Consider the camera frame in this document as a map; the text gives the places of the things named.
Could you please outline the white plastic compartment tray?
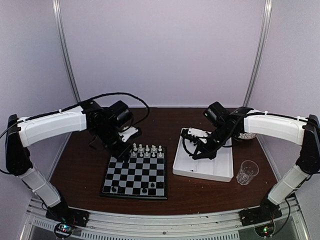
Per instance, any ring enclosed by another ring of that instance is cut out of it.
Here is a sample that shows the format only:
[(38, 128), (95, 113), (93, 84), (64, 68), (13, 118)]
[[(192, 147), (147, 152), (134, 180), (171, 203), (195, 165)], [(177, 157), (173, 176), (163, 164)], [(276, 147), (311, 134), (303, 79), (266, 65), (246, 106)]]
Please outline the white plastic compartment tray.
[(216, 158), (193, 160), (183, 147), (183, 138), (179, 138), (172, 166), (172, 173), (184, 177), (210, 181), (230, 182), (234, 177), (233, 149), (222, 147)]

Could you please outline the black white chess board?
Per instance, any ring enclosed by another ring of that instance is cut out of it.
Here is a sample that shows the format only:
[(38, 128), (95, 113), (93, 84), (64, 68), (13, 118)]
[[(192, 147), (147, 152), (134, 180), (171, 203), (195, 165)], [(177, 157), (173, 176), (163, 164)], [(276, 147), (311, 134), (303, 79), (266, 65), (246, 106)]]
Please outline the black white chess board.
[[(164, 158), (130, 157), (128, 160), (117, 160), (111, 157), (99, 195), (113, 198), (167, 200), (167, 147), (164, 146), (164, 149)], [(147, 193), (142, 193), (144, 182), (148, 183)], [(163, 188), (159, 188), (159, 182), (163, 182)], [(123, 194), (118, 193), (119, 186), (125, 188)], [(112, 187), (116, 187), (117, 191), (112, 192)]]

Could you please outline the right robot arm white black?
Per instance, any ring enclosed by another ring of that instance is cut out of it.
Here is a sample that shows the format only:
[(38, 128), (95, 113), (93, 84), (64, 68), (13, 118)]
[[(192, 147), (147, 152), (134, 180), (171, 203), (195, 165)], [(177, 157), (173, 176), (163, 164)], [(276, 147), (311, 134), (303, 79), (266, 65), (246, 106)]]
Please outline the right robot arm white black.
[(215, 129), (211, 133), (186, 131), (186, 138), (196, 146), (190, 153), (193, 160), (212, 160), (230, 138), (254, 134), (264, 143), (263, 150), (273, 168), (281, 172), (281, 178), (256, 210), (261, 221), (268, 220), (276, 206), (320, 173), (320, 121), (316, 115), (288, 116), (245, 106), (229, 111), (216, 101), (203, 116)]

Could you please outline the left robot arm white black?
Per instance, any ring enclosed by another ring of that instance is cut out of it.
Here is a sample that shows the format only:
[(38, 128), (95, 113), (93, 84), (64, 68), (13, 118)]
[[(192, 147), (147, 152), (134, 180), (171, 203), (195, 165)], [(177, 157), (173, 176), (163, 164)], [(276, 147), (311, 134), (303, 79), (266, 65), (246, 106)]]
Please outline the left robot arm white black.
[(127, 160), (133, 148), (129, 140), (141, 134), (141, 129), (131, 123), (129, 107), (121, 100), (103, 107), (89, 99), (77, 105), (37, 116), (8, 119), (5, 137), (5, 174), (19, 178), (44, 203), (61, 222), (72, 218), (72, 211), (63, 203), (63, 196), (33, 162), (30, 148), (47, 147), (52, 140), (68, 134), (88, 131), (101, 140), (111, 156)]

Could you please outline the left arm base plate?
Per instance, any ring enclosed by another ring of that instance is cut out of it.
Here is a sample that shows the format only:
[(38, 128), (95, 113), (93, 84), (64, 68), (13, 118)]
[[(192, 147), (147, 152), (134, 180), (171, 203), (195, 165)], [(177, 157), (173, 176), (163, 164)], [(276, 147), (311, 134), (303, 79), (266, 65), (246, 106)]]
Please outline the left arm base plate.
[(47, 219), (55, 220), (69, 226), (86, 227), (89, 220), (90, 213), (85, 210), (70, 208), (66, 216), (58, 216), (52, 210), (47, 210), (45, 217)]

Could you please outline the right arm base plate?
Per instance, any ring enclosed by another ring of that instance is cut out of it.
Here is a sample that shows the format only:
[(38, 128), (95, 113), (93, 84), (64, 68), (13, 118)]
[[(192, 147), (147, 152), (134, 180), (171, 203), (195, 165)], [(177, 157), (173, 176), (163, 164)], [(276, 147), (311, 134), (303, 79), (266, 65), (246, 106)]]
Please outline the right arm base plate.
[(280, 218), (282, 215), (283, 214), (279, 209), (270, 212), (261, 206), (245, 208), (239, 212), (240, 221), (243, 227), (271, 222), (274, 219)]

